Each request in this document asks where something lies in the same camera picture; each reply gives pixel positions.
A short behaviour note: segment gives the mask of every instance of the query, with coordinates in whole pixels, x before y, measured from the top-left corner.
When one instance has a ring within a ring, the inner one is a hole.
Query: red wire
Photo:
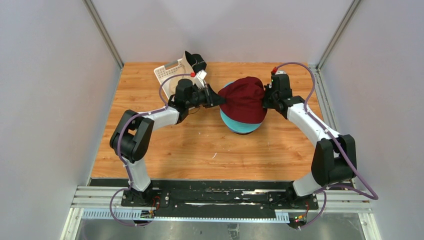
[[[154,207],[155,206],[155,203],[156,203],[156,201],[155,201],[155,199],[158,199],[158,205],[157,205],[157,207],[156,207],[156,210],[158,210],[159,209],[159,207],[161,206],[161,198],[160,197],[158,197],[158,196],[155,196],[154,198],[153,198],[153,206],[152,207]]]
[[[308,214],[308,212],[309,212],[309,203],[306,201],[305,202],[306,203],[306,212],[305,212],[305,214],[303,214],[303,215],[301,215],[302,216],[302,218],[306,218],[306,215]]]

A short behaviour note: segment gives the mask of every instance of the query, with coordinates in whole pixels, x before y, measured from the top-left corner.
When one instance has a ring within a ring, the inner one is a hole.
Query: floor
[[[125,63],[113,100],[92,177],[125,178],[122,162],[109,147],[109,140],[122,114],[161,108],[159,82],[153,70],[165,63]],[[228,82],[258,77],[265,84],[278,63],[208,63],[206,81],[218,92]],[[312,87],[308,71],[289,65],[283,70],[290,76],[293,95],[306,98]],[[321,117],[317,97],[310,108]],[[230,132],[220,117],[218,107],[201,108],[182,123],[155,131],[146,154],[151,178],[280,180],[303,177],[311,170],[314,147],[291,122],[269,110],[264,122],[249,135]]]
[[[308,213],[308,219],[317,214]],[[257,240],[257,239],[314,239],[365,240],[357,213],[324,212],[319,220],[302,231],[284,223],[228,223],[153,221],[146,227],[127,227],[111,219],[83,219],[78,240]]]

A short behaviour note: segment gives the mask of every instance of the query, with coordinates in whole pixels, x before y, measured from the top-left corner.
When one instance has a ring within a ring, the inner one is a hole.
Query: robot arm
[[[318,119],[315,122],[304,109],[305,100],[293,96],[289,76],[278,71],[271,76],[271,83],[265,86],[263,107],[275,109],[283,117],[294,123],[315,146],[311,172],[295,180],[286,190],[287,200],[296,202],[313,194],[316,190],[330,184],[350,180],[355,177],[352,169],[340,155],[333,140],[328,135],[331,132],[341,144],[350,161],[356,168],[355,140],[350,135],[341,135],[320,120],[309,108],[307,111]]]
[[[146,192],[150,186],[151,179],[146,169],[145,154],[154,130],[181,123],[189,114],[190,108],[199,106],[211,108],[225,103],[224,98],[216,94],[205,82],[205,76],[206,72],[200,69],[194,76],[194,84],[186,78],[179,80],[175,94],[170,96],[167,107],[136,117],[126,129],[125,124],[140,112],[133,110],[124,112],[110,138],[109,145],[118,154],[118,138],[123,135],[120,151],[132,175],[134,190]]]

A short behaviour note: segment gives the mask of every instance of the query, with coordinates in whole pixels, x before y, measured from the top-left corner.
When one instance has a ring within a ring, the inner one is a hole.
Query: teal hat brim
[[[224,88],[230,84],[232,84],[233,82],[229,82],[227,83]],[[251,133],[253,131],[255,131],[256,129],[259,128],[259,126],[262,124],[261,123],[256,123],[256,124],[252,124],[252,123],[243,123],[243,122],[239,122],[239,121],[235,121],[231,118],[229,118],[221,109],[219,109],[219,113],[221,114],[221,118],[222,121],[225,123],[225,125],[232,131],[238,134],[247,134],[247,133]]]

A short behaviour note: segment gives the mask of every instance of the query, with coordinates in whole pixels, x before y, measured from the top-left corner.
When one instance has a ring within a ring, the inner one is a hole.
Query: black bracket
[[[155,203],[155,206],[167,208],[170,205],[170,197],[169,190],[153,189],[150,184],[144,191],[137,191],[133,188],[123,191],[121,205],[123,207],[150,207],[152,203]]]
[[[178,81],[175,94],[171,95],[168,101],[168,105],[179,112],[176,124],[181,123],[189,115],[189,109],[192,107],[212,108],[224,103],[225,98],[216,94],[209,84],[199,89],[187,78]]]
[[[339,135],[336,140],[346,152],[353,166],[357,168],[355,139],[347,134]],[[316,143],[310,170],[313,179],[322,187],[355,177],[343,156],[340,154],[340,156],[334,157],[334,152],[340,153],[333,140],[322,139]]]
[[[285,191],[270,191],[267,192],[268,201],[271,209],[306,209],[306,203],[309,204],[309,209],[318,209],[318,201],[312,194],[299,197],[293,188],[293,181]]]
[[[118,155],[118,138],[122,134],[120,151],[123,157],[132,164],[145,156],[152,136],[153,125],[155,124],[152,119],[140,116],[134,119],[126,129],[123,129],[125,123],[137,114],[133,110],[126,110],[109,141],[109,146]],[[128,132],[129,130],[136,130],[136,132],[133,135]]]
[[[275,109],[285,119],[287,119],[287,111],[290,107],[305,102],[300,96],[293,96],[289,75],[285,73],[273,74],[271,83],[264,87],[265,95],[262,106],[266,109]]]
[[[206,69],[207,64],[200,54],[191,54],[188,51],[185,51],[184,54],[185,59],[187,60],[188,64],[190,64],[191,68],[196,74],[201,70]]]

